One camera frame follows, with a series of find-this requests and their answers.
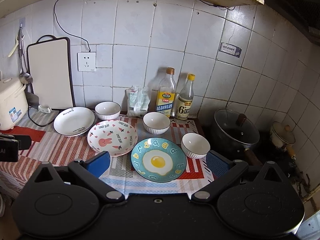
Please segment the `white ribbed bowl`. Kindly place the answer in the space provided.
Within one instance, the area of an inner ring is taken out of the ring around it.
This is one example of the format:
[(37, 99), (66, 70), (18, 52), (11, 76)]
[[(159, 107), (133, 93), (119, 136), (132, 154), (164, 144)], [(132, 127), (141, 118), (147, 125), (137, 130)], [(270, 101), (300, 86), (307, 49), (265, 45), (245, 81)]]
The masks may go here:
[(101, 102), (95, 106), (95, 113), (100, 120), (115, 120), (121, 111), (121, 106), (112, 101)]
[(181, 139), (181, 148), (188, 158), (201, 159), (210, 151), (210, 144), (200, 134), (187, 133)]
[(170, 127), (170, 119), (158, 112), (150, 112), (143, 116), (143, 126), (147, 132), (160, 135), (165, 133)]

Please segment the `pink rabbit carrot plate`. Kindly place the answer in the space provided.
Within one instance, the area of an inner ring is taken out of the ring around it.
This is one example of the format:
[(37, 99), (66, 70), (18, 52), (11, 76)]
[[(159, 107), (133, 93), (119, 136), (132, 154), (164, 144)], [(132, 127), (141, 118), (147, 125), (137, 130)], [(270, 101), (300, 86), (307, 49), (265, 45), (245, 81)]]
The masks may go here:
[(111, 157), (129, 153), (138, 141), (136, 129), (127, 122), (105, 120), (94, 125), (87, 135), (87, 142), (97, 153), (107, 151)]

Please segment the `white plate black rim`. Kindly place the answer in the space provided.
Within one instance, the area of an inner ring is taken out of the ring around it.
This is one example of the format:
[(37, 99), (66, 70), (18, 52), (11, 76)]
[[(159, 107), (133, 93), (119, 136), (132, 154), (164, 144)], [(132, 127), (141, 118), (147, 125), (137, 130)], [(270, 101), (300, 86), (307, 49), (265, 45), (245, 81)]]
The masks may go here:
[(95, 123), (95, 114), (86, 107), (72, 107), (59, 113), (53, 123), (54, 129), (66, 137), (79, 136)]

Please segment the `teal fried egg plate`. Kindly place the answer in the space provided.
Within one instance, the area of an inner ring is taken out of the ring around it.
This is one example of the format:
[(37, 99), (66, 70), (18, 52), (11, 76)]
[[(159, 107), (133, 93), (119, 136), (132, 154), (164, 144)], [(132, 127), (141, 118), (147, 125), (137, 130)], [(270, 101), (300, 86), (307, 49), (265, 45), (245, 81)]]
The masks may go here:
[(167, 183), (183, 174), (187, 159), (182, 149), (172, 141), (148, 138), (133, 148), (131, 163), (143, 178), (156, 183)]

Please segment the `white rice cooker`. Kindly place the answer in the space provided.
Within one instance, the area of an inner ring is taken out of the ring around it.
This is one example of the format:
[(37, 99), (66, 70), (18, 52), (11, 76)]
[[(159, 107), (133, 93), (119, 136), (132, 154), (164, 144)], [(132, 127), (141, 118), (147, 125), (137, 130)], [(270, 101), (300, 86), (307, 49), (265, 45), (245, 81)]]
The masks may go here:
[(0, 123), (1, 131), (14, 128), (28, 110), (26, 85), (17, 77), (1, 80)]

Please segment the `black wok with glass lid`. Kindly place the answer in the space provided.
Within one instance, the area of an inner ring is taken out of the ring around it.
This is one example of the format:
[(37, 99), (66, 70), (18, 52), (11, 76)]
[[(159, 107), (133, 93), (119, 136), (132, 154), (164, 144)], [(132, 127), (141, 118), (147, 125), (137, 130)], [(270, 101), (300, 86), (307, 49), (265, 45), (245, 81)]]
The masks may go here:
[(214, 128), (225, 146), (238, 159), (244, 157), (254, 166), (262, 165), (252, 151), (252, 147), (260, 140), (260, 134), (245, 114), (226, 108), (219, 109), (214, 113)]

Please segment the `striped patchwork table cloth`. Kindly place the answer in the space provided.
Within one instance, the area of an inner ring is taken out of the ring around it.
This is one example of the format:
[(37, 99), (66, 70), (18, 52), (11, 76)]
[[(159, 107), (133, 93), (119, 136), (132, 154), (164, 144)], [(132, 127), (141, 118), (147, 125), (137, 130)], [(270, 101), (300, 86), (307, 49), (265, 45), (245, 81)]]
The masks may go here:
[[(38, 165), (49, 161), (54, 166), (66, 166), (76, 158), (88, 160), (96, 155), (88, 145), (87, 135), (65, 137), (56, 133), (53, 126), (37, 127), (24, 116), (9, 134), (26, 134), (31, 137), (28, 150), (18, 153), (18, 162), (1, 163), (1, 191), (17, 197)], [(129, 193), (187, 193), (192, 195), (215, 177), (206, 164), (206, 159), (187, 159), (183, 174), (168, 183), (154, 183), (141, 177), (132, 167), (130, 154), (113, 157), (109, 168), (100, 179), (127, 196)]]

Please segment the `small enamel pot with lid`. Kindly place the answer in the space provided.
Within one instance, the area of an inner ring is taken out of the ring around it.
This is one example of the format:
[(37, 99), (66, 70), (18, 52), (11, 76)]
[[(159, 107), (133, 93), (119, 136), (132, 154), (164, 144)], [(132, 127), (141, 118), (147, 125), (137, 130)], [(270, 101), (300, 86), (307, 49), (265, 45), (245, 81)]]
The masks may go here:
[(270, 135), (271, 141), (276, 148), (287, 152), (291, 159), (296, 160), (295, 150), (293, 149), (296, 138), (289, 125), (284, 125), (277, 121), (273, 122), (270, 128)]

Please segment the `metal ladle hanging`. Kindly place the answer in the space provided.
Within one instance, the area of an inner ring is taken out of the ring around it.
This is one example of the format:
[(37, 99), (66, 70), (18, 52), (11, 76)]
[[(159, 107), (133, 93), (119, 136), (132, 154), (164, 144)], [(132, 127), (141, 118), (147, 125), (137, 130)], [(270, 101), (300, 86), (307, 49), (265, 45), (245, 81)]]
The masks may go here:
[(27, 62), (25, 59), (25, 52), (24, 52), (24, 44), (23, 44), (23, 33), (22, 33), (22, 24), (20, 24), (18, 30), (18, 58), (19, 58), (19, 65), (20, 65), (20, 74), (19, 80), (22, 84), (28, 85), (33, 82), (32, 76), (27, 72)]

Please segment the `white salt bag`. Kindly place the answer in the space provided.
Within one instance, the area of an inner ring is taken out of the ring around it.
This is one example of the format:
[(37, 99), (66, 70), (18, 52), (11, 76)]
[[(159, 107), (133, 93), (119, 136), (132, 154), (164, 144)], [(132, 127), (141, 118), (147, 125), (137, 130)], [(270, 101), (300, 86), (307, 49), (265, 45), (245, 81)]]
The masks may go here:
[(127, 116), (143, 117), (148, 112), (151, 94), (147, 86), (132, 86), (126, 90)]

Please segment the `white cutting board dark rim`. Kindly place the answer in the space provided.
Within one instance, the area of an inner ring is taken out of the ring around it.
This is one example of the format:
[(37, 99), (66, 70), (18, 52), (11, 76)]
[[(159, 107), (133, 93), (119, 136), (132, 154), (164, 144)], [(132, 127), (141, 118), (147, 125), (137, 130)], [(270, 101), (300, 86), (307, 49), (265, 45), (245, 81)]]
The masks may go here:
[(70, 39), (44, 35), (27, 46), (33, 93), (42, 107), (68, 109), (75, 106)]

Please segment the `cooking wine bottle yellow label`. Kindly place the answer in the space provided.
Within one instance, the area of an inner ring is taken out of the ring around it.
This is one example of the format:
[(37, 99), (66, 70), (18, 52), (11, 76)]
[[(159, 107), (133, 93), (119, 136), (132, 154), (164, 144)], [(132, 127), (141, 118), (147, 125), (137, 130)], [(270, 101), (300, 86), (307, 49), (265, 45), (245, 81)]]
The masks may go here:
[(175, 69), (168, 67), (165, 72), (164, 78), (159, 83), (156, 107), (155, 110), (158, 113), (162, 113), (167, 117), (171, 116), (173, 109), (176, 82), (174, 80)]

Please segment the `white hanging spatula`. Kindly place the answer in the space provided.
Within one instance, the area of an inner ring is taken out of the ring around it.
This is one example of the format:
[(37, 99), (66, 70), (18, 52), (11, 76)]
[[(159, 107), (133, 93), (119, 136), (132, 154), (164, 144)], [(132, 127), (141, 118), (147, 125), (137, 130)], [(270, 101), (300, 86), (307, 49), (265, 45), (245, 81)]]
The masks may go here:
[(11, 57), (16, 49), (18, 50), (19, 53), (23, 53), (23, 50), (24, 50), (23, 39), (24, 39), (24, 35), (22, 33), (22, 28), (20, 28), (15, 38), (15, 45), (10, 51), (10, 53), (8, 54), (8, 57)]

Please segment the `white wall socket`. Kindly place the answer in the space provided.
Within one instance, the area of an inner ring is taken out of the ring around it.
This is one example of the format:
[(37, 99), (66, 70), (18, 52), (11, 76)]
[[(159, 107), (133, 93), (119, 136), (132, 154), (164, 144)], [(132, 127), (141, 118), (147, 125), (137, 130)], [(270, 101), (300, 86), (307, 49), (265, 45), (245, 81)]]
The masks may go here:
[(95, 72), (96, 71), (96, 52), (79, 52), (78, 71)]

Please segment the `blue wall sticker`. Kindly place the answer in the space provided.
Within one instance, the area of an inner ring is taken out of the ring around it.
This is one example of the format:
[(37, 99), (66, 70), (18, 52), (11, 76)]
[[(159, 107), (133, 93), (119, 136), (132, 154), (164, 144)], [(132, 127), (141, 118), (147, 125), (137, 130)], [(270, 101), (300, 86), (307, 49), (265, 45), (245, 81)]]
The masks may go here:
[(219, 51), (228, 55), (232, 55), (234, 57), (239, 58), (242, 52), (242, 49), (240, 47), (237, 47), (235, 45), (221, 42)]

